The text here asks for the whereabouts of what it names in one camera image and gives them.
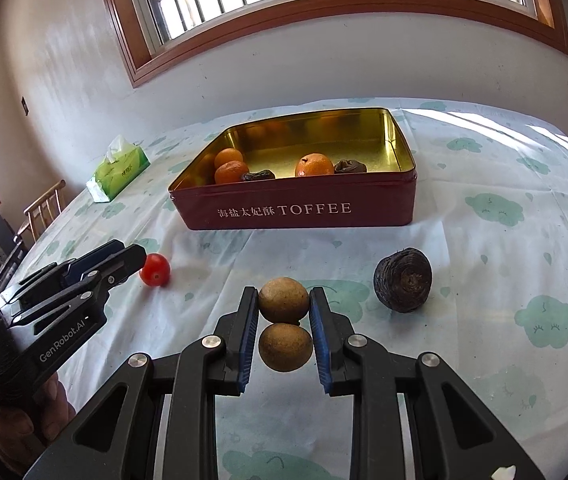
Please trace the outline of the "person's left hand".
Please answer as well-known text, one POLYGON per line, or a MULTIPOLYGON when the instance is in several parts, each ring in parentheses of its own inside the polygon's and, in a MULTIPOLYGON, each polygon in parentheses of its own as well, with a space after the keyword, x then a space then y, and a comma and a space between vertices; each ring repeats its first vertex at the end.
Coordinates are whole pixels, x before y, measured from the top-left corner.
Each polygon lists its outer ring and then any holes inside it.
POLYGON ((0 408, 0 460, 20 476, 26 474, 76 414, 57 374, 38 391, 36 408, 38 422, 22 410, 0 408))

